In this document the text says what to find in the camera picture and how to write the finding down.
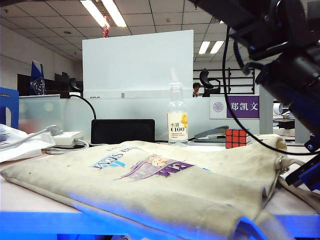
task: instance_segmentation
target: plastic bottle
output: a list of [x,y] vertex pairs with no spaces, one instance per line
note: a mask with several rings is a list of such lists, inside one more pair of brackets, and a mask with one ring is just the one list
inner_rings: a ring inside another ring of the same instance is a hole
[[168,142],[177,147],[188,145],[188,115],[182,90],[182,83],[170,84],[170,103],[167,112]]

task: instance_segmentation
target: person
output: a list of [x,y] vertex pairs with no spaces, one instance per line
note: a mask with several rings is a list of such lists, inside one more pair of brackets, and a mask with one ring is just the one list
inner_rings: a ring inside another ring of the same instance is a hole
[[192,97],[199,97],[200,96],[199,88],[201,87],[201,84],[198,82],[195,82],[192,87],[193,87]]

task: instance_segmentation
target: red decoration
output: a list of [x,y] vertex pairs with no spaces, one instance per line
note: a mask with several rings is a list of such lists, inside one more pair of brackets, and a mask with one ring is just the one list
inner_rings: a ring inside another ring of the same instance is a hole
[[107,25],[104,25],[103,37],[104,37],[104,38],[109,37],[109,36],[108,36],[108,33],[109,33],[109,28],[108,28]]

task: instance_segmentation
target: whiteboard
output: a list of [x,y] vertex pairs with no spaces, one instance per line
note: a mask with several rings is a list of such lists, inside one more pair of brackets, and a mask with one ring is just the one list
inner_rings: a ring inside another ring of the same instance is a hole
[[174,71],[192,97],[193,34],[185,30],[83,40],[83,96],[165,98]]

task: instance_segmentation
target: white desk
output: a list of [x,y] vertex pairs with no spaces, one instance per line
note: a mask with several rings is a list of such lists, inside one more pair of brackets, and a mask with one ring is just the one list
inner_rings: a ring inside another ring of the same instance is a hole
[[[190,146],[189,148],[219,151],[219,147],[212,146]],[[289,151],[304,150],[303,147],[289,147]],[[299,157],[305,161],[310,158]],[[95,219],[87,213],[9,183],[2,177],[0,200],[0,232],[125,235],[126,227],[130,227],[114,220],[106,224],[106,221]],[[294,237],[320,238],[320,215],[287,191],[276,189],[266,210],[276,215]]]

